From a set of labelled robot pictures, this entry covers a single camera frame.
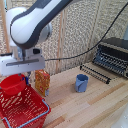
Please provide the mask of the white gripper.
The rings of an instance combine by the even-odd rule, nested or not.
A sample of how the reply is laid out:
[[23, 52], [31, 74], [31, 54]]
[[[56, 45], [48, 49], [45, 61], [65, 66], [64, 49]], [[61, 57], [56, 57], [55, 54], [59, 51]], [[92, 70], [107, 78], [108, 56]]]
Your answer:
[[[14, 56], [0, 57], [0, 75], [9, 76], [23, 72], [43, 69], [45, 67], [45, 59], [42, 56], [42, 50], [39, 48], [31, 48], [26, 51], [24, 59], [17, 60]], [[29, 84], [29, 76], [25, 76], [26, 84]]]

